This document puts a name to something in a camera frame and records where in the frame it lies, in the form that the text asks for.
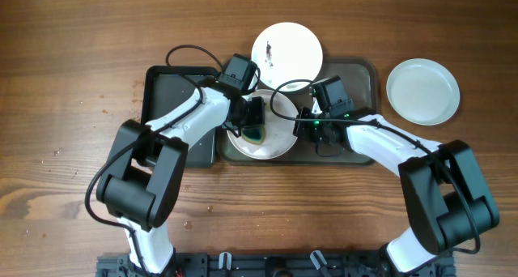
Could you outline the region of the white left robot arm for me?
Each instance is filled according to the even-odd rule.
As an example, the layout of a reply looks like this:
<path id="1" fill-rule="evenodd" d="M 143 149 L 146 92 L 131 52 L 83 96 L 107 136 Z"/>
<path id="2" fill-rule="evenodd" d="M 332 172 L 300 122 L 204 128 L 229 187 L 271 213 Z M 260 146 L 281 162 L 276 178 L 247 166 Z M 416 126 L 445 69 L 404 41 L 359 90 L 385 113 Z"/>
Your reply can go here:
<path id="1" fill-rule="evenodd" d="M 176 275 L 175 249 L 167 219 L 176 204 L 189 149 L 223 126 L 239 136 L 263 124 L 261 99 L 247 100 L 261 72 L 255 62 L 234 55 L 227 67 L 195 83 L 184 103 L 145 124 L 126 121 L 117 131 L 106 163 L 92 178 L 85 199 L 95 196 L 114 216 L 106 225 L 123 228 L 130 252 L 100 258 L 99 276 Z"/>

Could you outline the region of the white plate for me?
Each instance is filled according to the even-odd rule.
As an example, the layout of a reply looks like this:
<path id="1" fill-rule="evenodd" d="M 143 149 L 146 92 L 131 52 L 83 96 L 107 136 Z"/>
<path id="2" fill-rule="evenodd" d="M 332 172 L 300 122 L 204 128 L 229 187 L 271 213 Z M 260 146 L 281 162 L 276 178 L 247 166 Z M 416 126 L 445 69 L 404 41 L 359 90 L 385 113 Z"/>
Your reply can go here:
<path id="1" fill-rule="evenodd" d="M 243 138 L 235 137 L 230 131 L 227 136 L 233 147 L 240 153 L 255 160 L 271 160 L 287 153 L 294 145 L 297 137 L 293 135 L 295 123 L 276 116 L 270 107 L 271 90 L 257 90 L 253 97 L 260 96 L 265 102 L 266 137 L 261 145 L 247 143 Z"/>
<path id="2" fill-rule="evenodd" d="M 398 64 L 388 75 L 386 92 L 401 117 L 422 126 L 446 122 L 461 102 L 460 88 L 452 73 L 424 58 Z"/>
<path id="3" fill-rule="evenodd" d="M 260 82 L 281 92 L 306 88 L 321 71 L 323 49 L 316 35 L 305 26 L 276 23 L 253 43 L 251 59 L 257 64 Z"/>

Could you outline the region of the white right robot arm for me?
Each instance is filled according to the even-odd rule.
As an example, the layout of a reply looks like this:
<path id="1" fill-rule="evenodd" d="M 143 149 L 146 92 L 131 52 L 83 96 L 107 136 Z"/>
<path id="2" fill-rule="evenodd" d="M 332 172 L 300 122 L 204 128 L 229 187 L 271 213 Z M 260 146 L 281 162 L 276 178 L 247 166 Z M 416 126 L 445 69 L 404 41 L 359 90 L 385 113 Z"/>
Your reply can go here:
<path id="1" fill-rule="evenodd" d="M 500 221 L 496 202 L 471 147 L 419 138 L 368 108 L 357 109 L 341 78 L 309 84 L 313 108 L 295 119 L 295 136 L 336 143 L 400 178 L 409 220 L 385 249 L 400 274 L 414 273 L 454 251 L 477 254 L 482 233 Z"/>

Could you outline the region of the green yellow sponge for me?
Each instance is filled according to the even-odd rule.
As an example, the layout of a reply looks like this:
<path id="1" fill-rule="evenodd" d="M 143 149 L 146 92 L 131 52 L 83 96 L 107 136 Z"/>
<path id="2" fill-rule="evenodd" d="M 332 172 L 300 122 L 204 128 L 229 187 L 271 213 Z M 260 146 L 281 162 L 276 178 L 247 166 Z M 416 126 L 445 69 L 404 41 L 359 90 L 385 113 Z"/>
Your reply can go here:
<path id="1" fill-rule="evenodd" d="M 247 143 L 261 145 L 266 137 L 266 129 L 264 125 L 248 126 L 241 130 L 241 137 Z"/>

